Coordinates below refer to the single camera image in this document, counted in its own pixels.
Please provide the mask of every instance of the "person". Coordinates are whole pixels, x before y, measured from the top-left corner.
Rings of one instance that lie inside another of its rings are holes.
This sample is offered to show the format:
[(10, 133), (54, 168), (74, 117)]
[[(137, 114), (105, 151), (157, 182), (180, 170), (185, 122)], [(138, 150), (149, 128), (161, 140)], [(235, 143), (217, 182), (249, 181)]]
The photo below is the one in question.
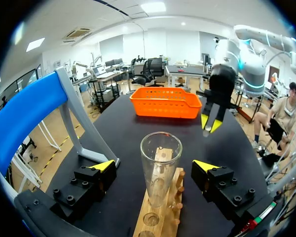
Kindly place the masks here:
[(261, 124), (266, 131), (273, 135), (273, 140), (277, 143), (278, 153), (282, 156), (286, 150), (286, 146), (292, 141), (296, 133), (296, 83), (290, 83), (290, 90), (288, 97), (278, 99), (276, 104), (272, 107), (267, 115), (257, 112), (254, 116), (254, 133), (255, 140), (252, 147), (257, 149), (259, 147), (259, 134)]
[(3, 96), (2, 97), (2, 108), (4, 108), (7, 103), (8, 102), (7, 102), (6, 98), (5, 98), (5, 96)]

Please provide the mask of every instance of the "blue chair back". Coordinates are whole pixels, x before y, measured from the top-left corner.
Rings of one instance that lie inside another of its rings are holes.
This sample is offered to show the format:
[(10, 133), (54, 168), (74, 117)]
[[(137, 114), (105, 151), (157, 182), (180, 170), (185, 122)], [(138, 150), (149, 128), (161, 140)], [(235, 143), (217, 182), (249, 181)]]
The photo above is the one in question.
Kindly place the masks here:
[(0, 172), (5, 175), (19, 145), (53, 110), (67, 101), (53, 72), (28, 85), (0, 111)]

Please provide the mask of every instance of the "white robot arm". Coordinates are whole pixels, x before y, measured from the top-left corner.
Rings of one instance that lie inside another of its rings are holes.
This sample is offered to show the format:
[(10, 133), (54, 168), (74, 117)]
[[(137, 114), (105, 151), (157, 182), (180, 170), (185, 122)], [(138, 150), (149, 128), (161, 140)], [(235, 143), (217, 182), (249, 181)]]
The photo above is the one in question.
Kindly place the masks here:
[[(219, 41), (215, 63), (212, 66), (210, 90), (200, 93), (207, 97), (201, 115), (202, 128), (211, 133), (222, 124), (225, 110), (231, 108), (230, 98), (239, 72), (243, 75), (245, 91), (256, 95), (264, 92), (266, 65), (263, 57), (254, 51), (251, 45), (252, 39), (287, 52), (291, 57), (291, 70), (296, 74), (294, 38), (243, 25), (235, 26), (234, 30), (240, 39), (239, 45), (229, 39)], [(214, 123), (208, 126), (207, 121), (214, 103), (220, 108)]]
[(287, 52), (291, 56), (291, 70), (296, 74), (296, 39), (277, 35), (267, 30), (250, 26), (234, 26), (237, 37), (241, 40), (254, 39), (270, 47)]

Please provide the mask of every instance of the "orange basket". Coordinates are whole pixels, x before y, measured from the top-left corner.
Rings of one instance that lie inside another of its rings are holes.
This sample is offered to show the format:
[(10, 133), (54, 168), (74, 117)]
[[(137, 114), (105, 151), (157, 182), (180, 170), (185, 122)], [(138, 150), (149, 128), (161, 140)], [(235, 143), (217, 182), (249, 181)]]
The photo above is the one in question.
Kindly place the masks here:
[(141, 87), (130, 100), (139, 116), (194, 119), (202, 107), (197, 95), (176, 87)]

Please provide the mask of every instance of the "black bolt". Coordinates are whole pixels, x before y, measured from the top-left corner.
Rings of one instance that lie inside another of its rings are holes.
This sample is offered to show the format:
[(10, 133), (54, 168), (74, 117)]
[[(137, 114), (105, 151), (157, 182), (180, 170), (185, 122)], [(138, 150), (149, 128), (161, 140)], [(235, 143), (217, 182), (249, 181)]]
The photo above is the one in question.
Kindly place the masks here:
[(248, 189), (247, 194), (252, 197), (255, 194), (255, 192), (256, 191), (254, 189)]
[(76, 184), (76, 183), (77, 183), (77, 179), (76, 179), (76, 178), (72, 178), (72, 179), (70, 180), (70, 183), (72, 183), (72, 184)]
[(74, 204), (74, 202), (75, 202), (75, 199), (72, 195), (68, 195), (66, 200), (67, 200), (68, 204)]
[(82, 182), (82, 187), (85, 188), (85, 189), (88, 188), (89, 187), (89, 182), (83, 181)]
[(39, 204), (39, 200), (38, 199), (35, 199), (34, 201), (33, 201), (33, 204), (36, 206), (36, 205), (38, 205)]
[(240, 196), (233, 197), (233, 203), (238, 205), (241, 202), (242, 198)]
[(226, 186), (226, 183), (221, 181), (218, 183), (220, 188), (224, 188)]
[(59, 189), (54, 189), (53, 193), (54, 193), (55, 197), (58, 197), (60, 195), (60, 190)]
[(238, 181), (238, 179), (236, 179), (236, 178), (232, 178), (230, 182), (231, 182), (231, 184), (236, 184), (237, 181)]

